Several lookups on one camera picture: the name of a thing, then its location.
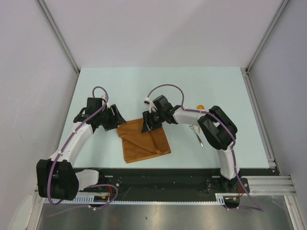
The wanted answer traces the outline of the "orange-brown cloth napkin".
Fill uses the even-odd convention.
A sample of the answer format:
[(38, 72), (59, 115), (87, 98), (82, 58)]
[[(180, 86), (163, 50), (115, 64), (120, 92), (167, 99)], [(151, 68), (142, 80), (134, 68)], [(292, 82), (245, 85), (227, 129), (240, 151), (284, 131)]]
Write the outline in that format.
[(142, 133), (143, 119), (128, 121), (117, 128), (122, 140), (123, 157), (126, 163), (148, 160), (171, 153), (163, 128)]

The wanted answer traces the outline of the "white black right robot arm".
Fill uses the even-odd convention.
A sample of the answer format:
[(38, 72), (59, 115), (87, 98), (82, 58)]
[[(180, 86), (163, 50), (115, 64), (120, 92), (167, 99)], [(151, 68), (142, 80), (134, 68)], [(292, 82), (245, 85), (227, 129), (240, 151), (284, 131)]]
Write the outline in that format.
[(199, 127), (210, 146), (217, 150), (222, 188), (226, 192), (238, 188), (240, 175), (233, 152), (237, 127), (219, 106), (215, 105), (209, 111), (172, 106), (163, 95), (154, 100), (147, 97), (144, 103), (149, 109), (142, 113), (142, 133), (159, 129), (164, 122)]

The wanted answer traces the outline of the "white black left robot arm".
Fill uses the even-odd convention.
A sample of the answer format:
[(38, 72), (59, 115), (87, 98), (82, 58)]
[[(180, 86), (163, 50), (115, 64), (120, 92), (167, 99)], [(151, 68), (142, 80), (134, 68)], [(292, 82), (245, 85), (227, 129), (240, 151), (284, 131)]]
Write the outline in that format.
[(108, 96), (89, 97), (86, 107), (75, 116), (71, 133), (62, 147), (47, 160), (38, 161), (36, 175), (39, 195), (57, 205), (62, 200), (73, 200), (79, 191), (88, 187), (102, 191), (106, 186), (105, 178), (97, 170), (76, 172), (76, 159), (99, 127), (109, 131), (125, 123), (117, 106), (108, 104)]

